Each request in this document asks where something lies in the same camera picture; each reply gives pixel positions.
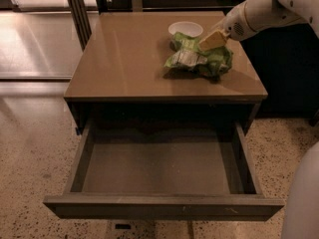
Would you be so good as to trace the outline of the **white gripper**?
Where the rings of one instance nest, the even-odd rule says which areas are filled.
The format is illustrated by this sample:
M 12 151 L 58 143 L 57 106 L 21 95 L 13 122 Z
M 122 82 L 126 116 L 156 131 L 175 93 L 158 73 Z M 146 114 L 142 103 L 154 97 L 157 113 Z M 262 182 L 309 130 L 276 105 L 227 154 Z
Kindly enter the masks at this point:
M 224 46 L 229 37 L 236 41 L 253 37 L 257 34 L 253 2 L 247 0 L 233 7 L 225 18 L 214 24 L 210 30 L 212 32 L 198 42 L 198 48 L 204 52 Z

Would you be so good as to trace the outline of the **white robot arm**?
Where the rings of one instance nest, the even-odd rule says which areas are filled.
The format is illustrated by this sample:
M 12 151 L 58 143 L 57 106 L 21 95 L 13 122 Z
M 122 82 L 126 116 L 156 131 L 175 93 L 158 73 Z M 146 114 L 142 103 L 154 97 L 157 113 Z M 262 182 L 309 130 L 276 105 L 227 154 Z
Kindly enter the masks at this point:
M 210 50 L 229 39 L 242 41 L 272 27 L 307 23 L 319 37 L 319 0 L 246 0 L 201 39 Z M 319 239 L 319 142 L 302 157 L 291 183 L 281 239 Z

